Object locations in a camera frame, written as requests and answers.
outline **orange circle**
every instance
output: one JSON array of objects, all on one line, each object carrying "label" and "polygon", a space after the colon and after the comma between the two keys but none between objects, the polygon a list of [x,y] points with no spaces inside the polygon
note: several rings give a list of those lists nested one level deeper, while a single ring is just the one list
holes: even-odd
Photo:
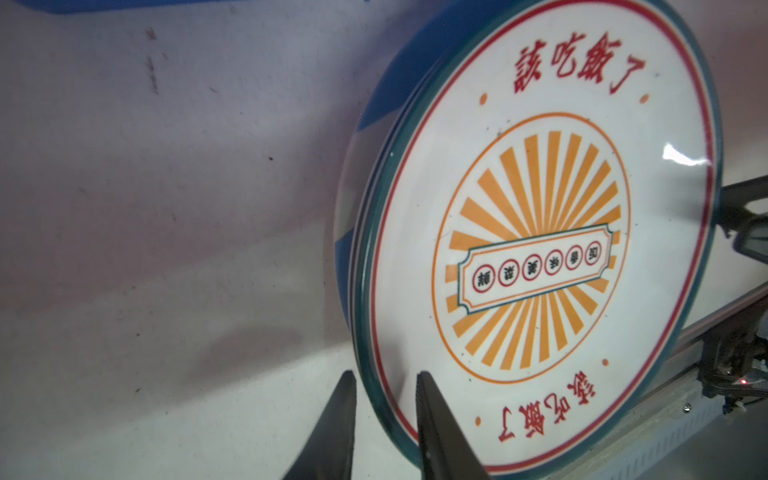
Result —
[{"label": "orange circle", "polygon": [[[547,113],[547,114],[534,115],[533,117],[527,118],[527,119],[525,119],[525,120],[523,120],[523,121],[521,121],[521,122],[511,126],[503,134],[498,135],[496,137],[496,139],[493,140],[493,142],[491,142],[490,145],[488,145],[480,153],[480,155],[478,155],[478,157],[475,159],[475,161],[472,162],[472,165],[467,169],[466,173],[464,174],[464,177],[462,177],[462,181],[460,181],[458,183],[458,186],[456,187],[456,190],[455,190],[455,192],[453,194],[453,197],[451,198],[451,201],[448,204],[448,208],[445,210],[445,215],[443,215],[442,222],[440,224],[440,233],[438,235],[438,238],[442,238],[442,236],[443,236],[443,232],[442,231],[445,229],[445,221],[447,220],[448,212],[451,210],[451,207],[453,206],[453,202],[456,200],[456,195],[462,189],[462,185],[467,180],[467,177],[469,176],[470,172],[472,172],[472,169],[475,168],[475,165],[480,161],[480,159],[483,158],[485,156],[485,154],[488,153],[488,151],[491,150],[494,147],[494,145],[496,145],[499,141],[501,141],[502,138],[504,138],[507,134],[512,132],[514,129],[516,129],[518,127],[521,127],[521,126],[523,126],[525,124],[528,124],[528,123],[530,123],[532,121],[539,120],[540,118],[549,118],[549,117],[567,117],[567,118],[573,118],[574,120],[582,121],[585,124],[587,124],[590,127],[592,127],[593,129],[595,129],[596,131],[598,131],[598,133],[600,133],[600,135],[602,135],[603,138],[611,146],[611,149],[613,149],[613,152],[616,154],[616,158],[618,159],[619,164],[621,165],[621,173],[624,175],[624,184],[627,186],[627,242],[629,241],[629,236],[630,236],[630,231],[631,231],[631,226],[632,226],[632,213],[631,213],[632,209],[631,209],[631,201],[630,201],[631,194],[630,194],[630,187],[629,187],[629,179],[627,178],[627,171],[624,168],[624,162],[621,160],[621,156],[618,153],[618,149],[616,148],[616,145],[614,145],[614,142],[605,134],[605,132],[603,131],[602,128],[598,127],[596,124],[592,123],[587,118],[584,118],[584,117],[576,115],[576,114],[564,112],[564,111],[556,111],[556,112],[551,112],[551,113]],[[581,343],[584,342],[584,340],[589,336],[589,334],[594,329],[594,326],[598,324],[598,321],[603,316],[603,312],[608,307],[608,304],[611,302],[611,298],[613,298],[614,292],[616,291],[615,288],[611,291],[611,295],[608,296],[607,300],[605,301],[605,304],[603,305],[602,311],[600,311],[600,314],[595,319],[594,323],[592,323],[592,326],[590,327],[590,329],[587,332],[587,334],[584,335],[584,337],[582,337],[581,340],[579,340],[579,342],[571,349],[571,351],[566,353],[563,356],[563,358],[559,359],[557,362],[555,362],[552,365],[550,365],[549,368],[544,369],[544,370],[540,371],[539,373],[537,373],[535,375],[532,375],[532,376],[529,376],[529,377],[526,377],[524,379],[509,380],[509,381],[494,380],[494,379],[490,379],[490,378],[484,377],[482,375],[479,375],[478,373],[475,373],[475,372],[471,371],[467,366],[465,366],[461,362],[461,360],[458,359],[456,354],[453,353],[453,350],[451,349],[451,346],[448,344],[448,340],[445,339],[445,334],[443,333],[442,327],[440,326],[440,321],[438,320],[439,315],[438,315],[438,311],[437,311],[437,301],[435,299],[435,281],[434,281],[434,279],[435,279],[435,272],[436,272],[436,268],[437,268],[437,254],[438,254],[438,250],[439,250],[439,243],[438,243],[437,246],[435,246],[435,256],[432,258],[432,311],[435,313],[435,323],[437,324],[438,332],[440,332],[440,339],[442,340],[443,344],[445,345],[445,348],[448,350],[448,353],[451,354],[451,357],[456,361],[456,363],[459,364],[459,366],[461,366],[467,373],[469,373],[470,375],[474,376],[475,378],[478,378],[480,380],[485,380],[486,382],[490,382],[490,383],[496,383],[496,384],[499,384],[499,385],[511,385],[513,383],[527,382],[528,380],[534,379],[534,378],[536,378],[536,377],[538,377],[538,376],[548,372],[549,370],[553,369],[558,364],[560,364],[560,362],[562,362],[563,360],[567,359],[573,352],[576,351],[576,349],[581,345]],[[618,283],[618,279],[621,277],[621,272],[624,269],[624,260],[627,258],[627,251],[628,250],[629,250],[629,245],[627,244],[624,247],[624,255],[621,258],[621,268],[619,269],[618,274],[616,275],[616,282],[617,283]]]}]

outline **red chinese character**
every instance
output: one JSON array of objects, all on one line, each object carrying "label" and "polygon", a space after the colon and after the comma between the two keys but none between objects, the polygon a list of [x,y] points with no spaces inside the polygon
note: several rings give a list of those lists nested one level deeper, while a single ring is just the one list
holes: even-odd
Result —
[{"label": "red chinese character", "polygon": [[587,376],[584,372],[579,372],[574,377],[573,385],[568,385],[569,390],[574,391],[574,395],[581,399],[579,405],[589,403],[587,398],[594,397],[594,385],[587,381]]},{"label": "red chinese character", "polygon": [[531,429],[525,436],[531,438],[535,432],[544,435],[544,416],[541,414],[539,404],[541,402],[529,403],[527,407],[520,407],[520,413],[525,415],[525,428]]},{"label": "red chinese character", "polygon": [[611,82],[611,95],[619,90],[619,87],[624,83],[624,80],[627,80],[627,77],[629,77],[630,73],[635,70],[642,70],[643,67],[645,67],[645,60],[640,60],[639,58],[635,58],[632,55],[630,55],[627,59],[627,63],[632,64],[632,66],[627,69],[627,73],[624,74],[624,77],[621,78],[621,81],[619,81],[615,87],[614,82]]},{"label": "red chinese character", "polygon": [[[549,399],[552,398],[552,406],[549,405]],[[550,393],[547,395],[547,398],[544,399],[544,406],[548,409],[554,409],[554,414],[558,416],[558,418],[554,421],[555,423],[559,423],[561,420],[565,420],[565,414],[568,413],[568,410],[571,409],[571,406],[568,405],[568,400],[565,397],[560,397],[560,402],[558,402],[558,396],[554,393]]]},{"label": "red chinese character", "polygon": [[600,83],[603,81],[603,67],[614,57],[614,53],[611,48],[621,46],[621,40],[608,41],[608,32],[602,36],[598,43],[594,44],[594,47],[590,48],[587,52],[587,61],[584,63],[584,67],[578,72],[579,78],[586,78],[587,80],[595,79],[594,83]]},{"label": "red chinese character", "polygon": [[507,414],[512,414],[512,411],[508,409],[507,407],[504,407],[504,411],[502,411],[502,420],[504,421],[504,431],[501,435],[498,436],[498,440],[500,442],[503,442],[505,440],[513,439],[515,437],[515,434],[512,432],[507,432]]},{"label": "red chinese character", "polygon": [[[581,35],[577,35],[576,32],[573,32],[571,34],[571,40],[568,41],[562,41],[557,44],[556,47],[554,47],[554,55],[552,55],[552,64],[557,65],[560,64],[560,67],[558,68],[558,77],[567,77],[568,75],[572,74],[574,70],[576,69],[576,60],[574,58],[571,58],[571,55],[573,55],[574,51],[576,50],[576,46],[574,43],[576,43],[579,40],[582,40],[586,38],[586,34],[582,33]],[[568,73],[563,73],[563,67],[568,62],[568,59],[571,58],[571,70],[568,71]]]},{"label": "red chinese character", "polygon": [[515,64],[518,68],[518,77],[515,80],[515,93],[525,90],[531,80],[541,78],[541,72],[538,66],[541,65],[541,55],[538,51],[547,44],[546,41],[537,40],[533,50],[528,51],[528,47],[520,50],[520,60]]}]

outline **white plate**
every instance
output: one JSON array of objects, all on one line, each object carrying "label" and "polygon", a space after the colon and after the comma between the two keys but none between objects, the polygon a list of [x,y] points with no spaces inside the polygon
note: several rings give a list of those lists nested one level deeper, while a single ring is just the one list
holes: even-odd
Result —
[{"label": "white plate", "polygon": [[350,318],[414,463],[428,370],[489,472],[543,475],[627,410],[682,326],[720,122],[666,5],[494,5],[390,119],[358,200]]}]

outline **orange stripe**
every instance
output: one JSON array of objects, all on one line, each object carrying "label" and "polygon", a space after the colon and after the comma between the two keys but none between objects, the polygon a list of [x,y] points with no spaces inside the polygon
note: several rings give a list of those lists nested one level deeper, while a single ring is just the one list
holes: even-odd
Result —
[{"label": "orange stripe", "polygon": [[605,293],[605,290],[608,288],[609,283],[610,282],[608,282],[608,280],[606,280],[605,278],[596,278],[591,282],[587,282],[587,285],[591,286],[592,288],[594,288],[600,293]]},{"label": "orange stripe", "polygon": [[558,351],[562,350],[568,344],[565,337],[565,328],[563,328],[563,319],[560,317],[560,308],[554,293],[547,293],[549,304],[552,305],[552,326],[554,327],[554,340],[558,344]]},{"label": "orange stripe", "polygon": [[597,212],[602,210],[603,207],[605,207],[605,205],[613,200],[613,198],[618,194],[619,189],[616,187],[616,182],[614,182],[605,190],[605,192],[603,192],[603,194],[597,200],[594,201],[592,206],[589,207],[589,210],[584,212],[584,215],[582,215],[578,222],[576,222],[574,228],[583,227],[589,221],[589,219],[594,217]]},{"label": "orange stripe", "polygon": [[589,200],[591,200],[594,192],[598,191],[598,188],[603,183],[603,180],[605,180],[605,177],[607,177],[610,172],[611,167],[608,165],[607,161],[604,161],[600,166],[600,170],[598,170],[598,172],[592,178],[592,181],[587,186],[587,190],[584,190],[584,195],[581,195],[581,198],[576,204],[576,207],[574,207],[574,210],[571,212],[571,216],[569,216],[563,224],[563,230],[568,230],[568,228],[573,224],[574,220],[576,220],[576,216],[581,213],[581,211],[584,209],[584,206]]},{"label": "orange stripe", "polygon": [[574,170],[574,164],[576,163],[576,154],[578,154],[578,148],[581,146],[581,137],[578,135],[571,135],[571,139],[568,141],[568,152],[565,154],[565,165],[563,166],[563,175],[560,178],[560,185],[558,186],[558,197],[554,201],[554,209],[552,211],[552,219],[548,226],[548,231],[554,232],[554,226],[560,217],[560,207],[563,204],[563,196],[566,189],[568,189],[568,182],[571,180],[571,173]]},{"label": "orange stripe", "polygon": [[463,232],[454,231],[453,235],[451,235],[451,244],[449,245],[449,248],[451,250],[461,250],[462,252],[465,252],[470,248],[483,247],[484,245],[490,244],[491,242],[483,240],[482,238],[477,238],[473,237],[472,235],[467,235]]},{"label": "orange stripe", "polygon": [[579,168],[578,174],[576,175],[576,180],[574,180],[574,185],[571,187],[571,191],[568,193],[568,199],[565,201],[563,213],[554,228],[555,231],[560,231],[563,223],[565,223],[565,219],[571,212],[571,206],[573,205],[574,200],[576,200],[576,195],[578,195],[579,190],[581,190],[581,185],[584,184],[584,180],[587,180],[589,169],[592,168],[592,164],[594,163],[594,159],[598,153],[598,148],[593,144],[590,144],[589,148],[587,149],[587,153],[584,155],[584,161],[581,162],[581,167]]},{"label": "orange stripe", "polygon": [[536,323],[538,320],[538,306],[540,303],[541,295],[535,296],[533,300],[533,310],[531,311],[531,319],[528,321],[528,335],[525,337],[523,358],[520,362],[521,369],[531,368],[531,358],[533,357],[533,342],[536,339]]},{"label": "orange stripe", "polygon": [[489,214],[485,208],[477,205],[471,198],[468,198],[467,201],[464,202],[464,207],[462,207],[462,217],[471,220],[504,241],[517,240],[518,238],[517,235],[499,223],[493,215]]},{"label": "orange stripe", "polygon": [[558,173],[558,154],[560,153],[560,133],[559,131],[549,132],[549,143],[547,146],[547,187],[545,191],[544,203],[544,231],[550,233],[549,219],[552,210],[552,195],[554,194],[554,176]]},{"label": "orange stripe", "polygon": [[458,265],[445,266],[445,282],[451,283],[458,280]]},{"label": "orange stripe", "polygon": [[470,355],[475,355],[478,352],[478,349],[482,346],[483,343],[485,343],[485,339],[488,338],[489,335],[491,335],[491,332],[494,328],[496,328],[496,325],[498,322],[502,319],[505,313],[509,311],[509,304],[504,305],[503,307],[496,310],[496,312],[491,316],[491,319],[488,320],[488,322],[485,322],[485,325],[482,326],[479,332],[475,334],[474,337],[472,337],[472,340],[469,340],[469,343],[467,343],[466,349],[467,352],[469,352]]},{"label": "orange stripe", "polygon": [[485,356],[482,359],[482,362],[485,365],[493,365],[493,362],[496,360],[496,356],[498,355],[498,351],[502,347],[502,343],[504,343],[504,340],[507,339],[509,329],[512,328],[512,324],[515,322],[515,319],[518,317],[518,313],[520,313],[520,309],[523,307],[523,303],[524,302],[515,302],[515,308],[512,309],[512,313],[510,313],[507,319],[504,321],[504,325],[502,325],[502,328],[498,331],[498,335],[496,335],[496,338],[493,340],[491,348],[488,349],[488,352],[485,353]]},{"label": "orange stripe", "polygon": [[576,309],[571,305],[571,301],[568,299],[568,296],[565,295],[563,290],[558,290],[558,298],[563,305],[563,310],[565,310],[565,316],[568,318],[568,322],[571,323],[571,328],[574,330],[574,333],[578,334],[581,329],[584,328],[584,323],[581,321],[578,313],[576,313]]},{"label": "orange stripe", "polygon": [[541,222],[541,178],[538,173],[538,135],[532,135],[525,139],[525,156],[528,159],[528,176],[531,178],[531,195],[533,195],[533,208],[536,212],[536,231],[543,232],[544,224]]},{"label": "orange stripe", "polygon": [[454,294],[445,299],[448,313],[454,313],[458,309],[458,295]]},{"label": "orange stripe", "polygon": [[456,336],[458,338],[462,338],[462,335],[467,333],[467,330],[471,329],[473,325],[475,325],[478,320],[482,318],[483,315],[485,315],[488,311],[482,310],[480,312],[475,312],[471,315],[467,315],[453,326],[453,331],[456,332]]},{"label": "orange stripe", "polygon": [[522,220],[515,212],[515,209],[509,203],[509,199],[505,195],[502,188],[498,185],[496,177],[490,170],[486,170],[485,173],[478,180],[478,185],[483,189],[488,198],[491,199],[493,204],[507,217],[509,223],[518,231],[521,237],[530,237],[528,229],[525,228]]},{"label": "orange stripe", "polygon": [[512,333],[512,340],[507,347],[507,353],[502,360],[502,370],[509,370],[512,368],[512,360],[515,359],[515,353],[518,351],[518,344],[520,343],[520,336],[523,334],[523,327],[525,326],[525,319],[528,318],[528,311],[531,309],[533,300],[525,299],[523,305],[523,313],[518,318],[518,325],[515,327],[515,332]]},{"label": "orange stripe", "polygon": [[594,313],[595,310],[598,309],[598,303],[592,300],[592,297],[587,295],[582,289],[580,289],[578,286],[570,286],[567,288],[569,292],[571,292],[571,295],[574,296],[577,302],[581,304],[581,306],[584,307],[584,310],[587,310],[590,315]]},{"label": "orange stripe", "polygon": [[593,225],[602,225],[603,223],[613,223],[621,218],[621,205],[617,205],[613,210],[600,217]]},{"label": "orange stripe", "polygon": [[533,236],[536,234],[536,224],[531,215],[531,206],[528,205],[528,196],[523,188],[523,180],[520,177],[520,170],[518,169],[518,161],[515,158],[514,148],[509,148],[502,154],[502,164],[504,165],[504,170],[507,172],[509,184],[515,192],[515,197],[517,197],[518,203],[520,204],[523,217],[525,218],[525,221],[528,222],[528,230]]},{"label": "orange stripe", "polygon": [[538,345],[538,361],[544,362],[549,358],[549,312],[547,311],[547,295],[541,296],[541,337]]}]

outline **white table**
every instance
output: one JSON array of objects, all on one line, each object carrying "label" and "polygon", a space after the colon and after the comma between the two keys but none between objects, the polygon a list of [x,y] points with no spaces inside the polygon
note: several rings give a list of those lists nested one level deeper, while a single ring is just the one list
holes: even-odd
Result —
[{"label": "white table", "polygon": [[[281,477],[355,369],[347,142],[441,4],[0,0],[0,478]],[[674,4],[720,92],[724,183],[768,174],[768,5]],[[719,232],[689,323],[766,281]],[[418,478],[358,393],[354,477]]]}]

